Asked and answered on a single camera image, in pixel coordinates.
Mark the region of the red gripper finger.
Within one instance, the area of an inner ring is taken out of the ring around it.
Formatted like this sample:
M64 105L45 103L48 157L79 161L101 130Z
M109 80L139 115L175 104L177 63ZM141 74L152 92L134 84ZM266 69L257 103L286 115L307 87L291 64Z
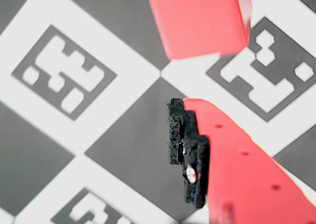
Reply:
M313 224L316 207L228 115L203 99L168 103L170 164L211 224Z

